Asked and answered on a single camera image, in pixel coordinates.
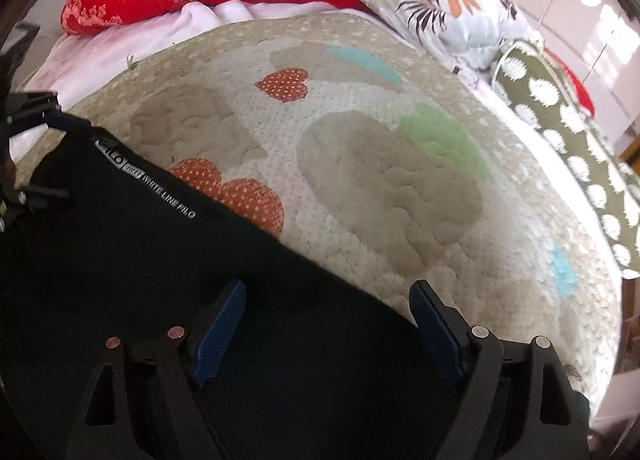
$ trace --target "black metal bracket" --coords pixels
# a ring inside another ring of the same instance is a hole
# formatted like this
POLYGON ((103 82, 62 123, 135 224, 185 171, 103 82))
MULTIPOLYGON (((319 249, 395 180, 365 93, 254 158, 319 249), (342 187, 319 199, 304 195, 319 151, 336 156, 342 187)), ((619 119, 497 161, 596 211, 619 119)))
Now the black metal bracket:
POLYGON ((246 305, 246 287, 229 282, 191 331, 173 327, 156 341, 113 337, 87 385, 66 460, 225 460, 194 399, 217 374, 246 305))
POLYGON ((470 327, 424 280, 412 285, 409 303, 441 376, 462 390, 436 460, 589 457, 588 415, 549 339, 501 341, 470 327))
POLYGON ((9 39, 0 53, 0 76, 2 78, 0 97, 4 98, 9 93, 15 71, 24 62, 24 58, 39 31, 40 27, 36 24, 23 21, 17 23, 9 34, 9 39))
POLYGON ((52 92, 11 93, 6 97, 0 116, 0 233, 22 214, 63 204, 69 198, 60 189, 37 185, 14 187, 14 177, 8 168, 9 141, 12 136, 41 124, 64 132, 91 126, 89 120, 63 112, 52 92))

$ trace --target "screw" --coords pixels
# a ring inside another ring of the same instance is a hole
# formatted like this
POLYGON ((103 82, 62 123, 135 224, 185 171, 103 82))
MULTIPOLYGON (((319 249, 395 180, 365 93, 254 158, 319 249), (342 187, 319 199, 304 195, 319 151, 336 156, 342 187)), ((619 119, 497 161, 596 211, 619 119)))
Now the screw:
POLYGON ((476 325, 471 329, 471 333, 475 335, 479 339, 484 339, 485 337, 489 337, 489 331, 480 325, 476 325))
POLYGON ((107 342, 105 343, 105 346, 109 350, 113 350, 114 348, 117 348, 118 346, 120 346, 120 338, 119 337, 109 337, 107 339, 107 342))
POLYGON ((538 337, 536 337, 536 344, 540 348, 549 348, 551 346, 551 341, 543 335, 539 335, 538 337))
POLYGON ((169 339, 180 339, 184 335, 184 328, 181 326, 173 326, 166 333, 169 339))

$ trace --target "red heart pattern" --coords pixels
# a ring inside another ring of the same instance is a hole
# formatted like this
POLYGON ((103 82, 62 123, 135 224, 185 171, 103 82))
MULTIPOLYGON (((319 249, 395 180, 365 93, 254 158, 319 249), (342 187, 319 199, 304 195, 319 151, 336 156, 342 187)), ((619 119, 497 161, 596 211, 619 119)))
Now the red heart pattern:
POLYGON ((279 196, 253 178, 222 182, 220 172, 209 160, 187 158, 169 172, 216 202, 267 231, 276 238, 284 227, 284 209, 279 196))
POLYGON ((273 99, 290 103, 306 97, 309 90, 302 83, 308 77, 308 72, 302 68, 283 68, 267 75, 255 86, 273 99))

